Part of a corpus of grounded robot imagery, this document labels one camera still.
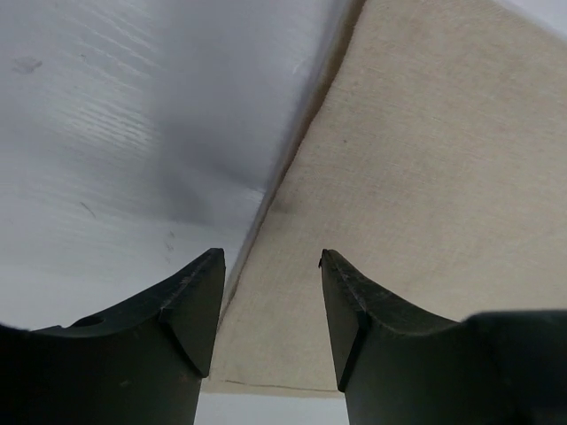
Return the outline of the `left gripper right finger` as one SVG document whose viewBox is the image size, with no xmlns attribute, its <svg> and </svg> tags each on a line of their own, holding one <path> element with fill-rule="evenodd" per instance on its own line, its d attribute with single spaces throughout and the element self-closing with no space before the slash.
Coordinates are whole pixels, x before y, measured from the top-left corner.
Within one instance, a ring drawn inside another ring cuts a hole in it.
<svg viewBox="0 0 567 425">
<path fill-rule="evenodd" d="M 565 423 L 565 311 L 452 321 L 371 281 L 337 251 L 323 251 L 319 267 L 352 424 Z"/>
</svg>

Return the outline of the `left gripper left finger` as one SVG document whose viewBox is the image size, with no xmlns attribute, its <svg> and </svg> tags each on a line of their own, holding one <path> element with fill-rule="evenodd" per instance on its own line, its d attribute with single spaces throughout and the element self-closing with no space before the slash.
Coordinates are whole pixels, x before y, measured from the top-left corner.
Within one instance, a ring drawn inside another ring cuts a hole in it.
<svg viewBox="0 0 567 425">
<path fill-rule="evenodd" d="M 191 424 L 208 376 L 222 249 L 64 328 L 1 329 L 4 424 Z"/>
</svg>

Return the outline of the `beige cloth napkin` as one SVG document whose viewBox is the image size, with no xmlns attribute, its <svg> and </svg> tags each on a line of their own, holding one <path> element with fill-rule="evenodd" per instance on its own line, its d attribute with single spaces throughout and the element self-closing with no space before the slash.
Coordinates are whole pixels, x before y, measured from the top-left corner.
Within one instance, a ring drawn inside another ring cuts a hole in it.
<svg viewBox="0 0 567 425">
<path fill-rule="evenodd" d="M 206 390 L 332 397 L 319 258 L 431 312 L 566 305 L 566 40 L 491 1 L 368 1 L 222 320 Z"/>
</svg>

